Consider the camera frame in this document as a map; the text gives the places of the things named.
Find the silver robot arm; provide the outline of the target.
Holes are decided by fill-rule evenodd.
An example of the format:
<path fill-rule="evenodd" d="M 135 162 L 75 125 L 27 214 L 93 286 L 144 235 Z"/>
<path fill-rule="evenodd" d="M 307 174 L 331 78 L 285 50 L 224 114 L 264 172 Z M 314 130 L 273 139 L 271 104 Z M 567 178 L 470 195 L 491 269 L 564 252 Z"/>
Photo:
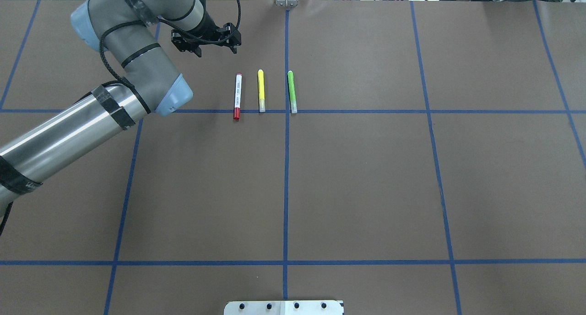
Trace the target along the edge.
<path fill-rule="evenodd" d="M 1 147 L 1 226 L 13 202 L 154 112 L 169 115 L 193 98 L 184 75 L 149 31 L 172 27 L 188 51 L 215 42 L 206 0 L 86 0 L 71 13 L 79 38 L 112 75 L 71 107 Z"/>

